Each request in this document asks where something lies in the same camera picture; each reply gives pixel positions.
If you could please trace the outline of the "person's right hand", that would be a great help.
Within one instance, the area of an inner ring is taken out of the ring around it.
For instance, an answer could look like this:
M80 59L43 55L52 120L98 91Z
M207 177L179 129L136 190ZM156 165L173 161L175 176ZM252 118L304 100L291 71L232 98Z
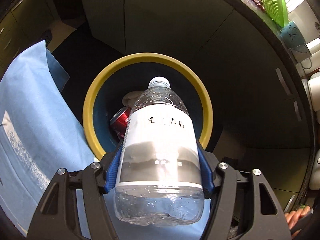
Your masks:
M284 213L289 229L292 229L297 222L311 210L310 206L293 210L290 213Z

